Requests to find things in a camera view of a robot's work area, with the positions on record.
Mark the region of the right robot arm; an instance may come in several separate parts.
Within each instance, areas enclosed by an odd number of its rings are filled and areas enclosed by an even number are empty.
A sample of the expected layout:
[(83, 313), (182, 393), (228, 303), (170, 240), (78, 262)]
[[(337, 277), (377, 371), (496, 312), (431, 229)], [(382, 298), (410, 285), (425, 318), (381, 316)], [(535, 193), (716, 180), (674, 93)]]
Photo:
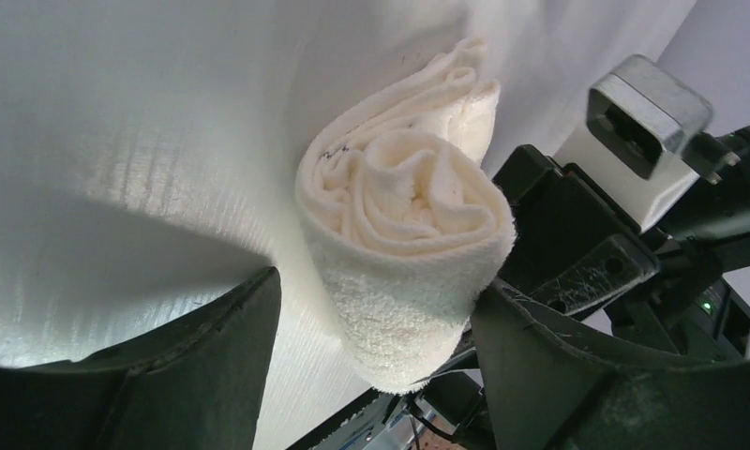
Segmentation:
[(613, 336), (714, 362), (750, 348), (750, 306), (727, 272), (750, 266), (750, 126), (699, 152), (735, 157), (642, 231), (574, 162), (518, 147), (495, 176), (519, 233), (501, 280), (575, 320), (604, 311)]

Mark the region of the cream towel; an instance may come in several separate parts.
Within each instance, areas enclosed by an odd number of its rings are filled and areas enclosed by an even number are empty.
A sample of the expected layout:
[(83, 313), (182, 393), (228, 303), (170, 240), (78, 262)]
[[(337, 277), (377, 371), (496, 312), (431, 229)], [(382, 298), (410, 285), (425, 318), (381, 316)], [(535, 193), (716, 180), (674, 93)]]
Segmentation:
[(294, 194), (334, 330), (385, 393), (423, 387), (454, 353), (518, 232), (482, 169), (501, 87), (466, 37), (362, 99), (310, 143)]

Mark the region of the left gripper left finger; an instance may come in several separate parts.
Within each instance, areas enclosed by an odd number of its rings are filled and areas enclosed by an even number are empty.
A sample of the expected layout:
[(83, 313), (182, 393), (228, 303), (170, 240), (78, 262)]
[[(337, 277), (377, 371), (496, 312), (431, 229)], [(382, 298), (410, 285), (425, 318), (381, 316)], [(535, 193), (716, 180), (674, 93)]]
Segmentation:
[(119, 379), (95, 449), (249, 449), (278, 328), (278, 270), (84, 364)]

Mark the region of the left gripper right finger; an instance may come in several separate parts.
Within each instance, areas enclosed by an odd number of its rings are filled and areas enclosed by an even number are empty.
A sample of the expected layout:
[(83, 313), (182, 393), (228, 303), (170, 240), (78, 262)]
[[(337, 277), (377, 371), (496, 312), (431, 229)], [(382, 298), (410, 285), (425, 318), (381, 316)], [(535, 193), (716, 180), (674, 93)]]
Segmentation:
[(696, 360), (601, 333), (495, 279), (472, 332), (501, 449), (651, 449), (676, 431), (649, 386)]

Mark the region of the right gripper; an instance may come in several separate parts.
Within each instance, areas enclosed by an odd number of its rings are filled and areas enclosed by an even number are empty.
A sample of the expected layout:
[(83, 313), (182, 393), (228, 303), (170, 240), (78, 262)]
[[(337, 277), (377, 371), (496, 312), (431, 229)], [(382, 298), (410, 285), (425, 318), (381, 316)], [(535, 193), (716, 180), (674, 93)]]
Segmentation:
[(525, 144), (493, 180), (518, 234), (501, 280), (564, 315), (606, 307), (612, 335), (644, 347), (717, 363), (747, 357), (750, 306), (724, 274), (750, 266), (750, 233), (689, 238), (659, 262), (634, 220), (575, 163), (560, 166)]

